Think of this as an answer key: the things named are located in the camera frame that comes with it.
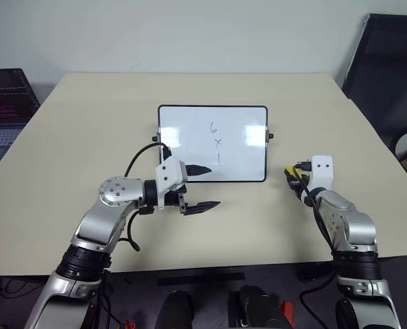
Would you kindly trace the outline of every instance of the beige tabletop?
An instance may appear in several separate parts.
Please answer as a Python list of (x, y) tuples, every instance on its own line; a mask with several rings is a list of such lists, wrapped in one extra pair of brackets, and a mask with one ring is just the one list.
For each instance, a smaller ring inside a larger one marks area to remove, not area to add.
[[(55, 269), (99, 185), (151, 142), (166, 103), (266, 106), (267, 179), (188, 184), (188, 202), (221, 204), (137, 217), (142, 251), (119, 243), (113, 271), (329, 260), (283, 174), (321, 154), (333, 156), (334, 190), (375, 221), (380, 255), (407, 254), (407, 175), (329, 75), (69, 73), (0, 162), (0, 275)], [(132, 176), (152, 179), (158, 163), (147, 151)]]

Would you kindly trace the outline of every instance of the white wall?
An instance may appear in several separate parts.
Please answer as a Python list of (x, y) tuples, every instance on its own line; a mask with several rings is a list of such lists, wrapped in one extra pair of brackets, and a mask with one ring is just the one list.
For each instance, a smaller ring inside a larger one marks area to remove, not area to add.
[(341, 84), (368, 12), (407, 0), (0, 0), (0, 68), (42, 101), (68, 71), (329, 72)]

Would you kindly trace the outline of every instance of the whiteboard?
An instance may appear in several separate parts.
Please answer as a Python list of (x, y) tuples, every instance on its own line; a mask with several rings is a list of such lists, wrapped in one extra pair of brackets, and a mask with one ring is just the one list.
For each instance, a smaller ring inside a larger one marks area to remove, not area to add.
[(212, 169), (189, 182), (262, 182), (266, 179), (265, 106), (158, 108), (159, 141), (186, 165)]

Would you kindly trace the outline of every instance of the laptop screen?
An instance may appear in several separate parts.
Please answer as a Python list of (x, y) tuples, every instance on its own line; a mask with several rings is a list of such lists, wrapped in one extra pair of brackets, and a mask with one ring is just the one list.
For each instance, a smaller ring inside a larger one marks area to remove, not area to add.
[(0, 123), (26, 123), (39, 105), (22, 69), (0, 69)]

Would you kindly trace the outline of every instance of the robotic arm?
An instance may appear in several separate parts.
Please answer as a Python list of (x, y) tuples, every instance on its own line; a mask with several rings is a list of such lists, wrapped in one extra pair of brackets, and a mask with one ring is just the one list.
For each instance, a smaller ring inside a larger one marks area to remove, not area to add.
[(338, 289), (339, 329), (400, 329), (400, 323), (378, 262), (373, 220), (331, 191), (330, 156), (314, 156), (285, 170), (289, 186), (305, 205), (314, 208), (319, 229), (332, 247)]
[(220, 202), (189, 206), (184, 200), (188, 175), (210, 169), (186, 166), (164, 150), (164, 160), (156, 168), (156, 179), (142, 181), (113, 177), (103, 182), (94, 205), (83, 216), (71, 244), (57, 269), (42, 290), (25, 328), (91, 328), (94, 316), (89, 299), (96, 296), (101, 276), (111, 264), (110, 254), (119, 241), (126, 218), (132, 211), (150, 214), (154, 209), (178, 206), (191, 215), (207, 211)]

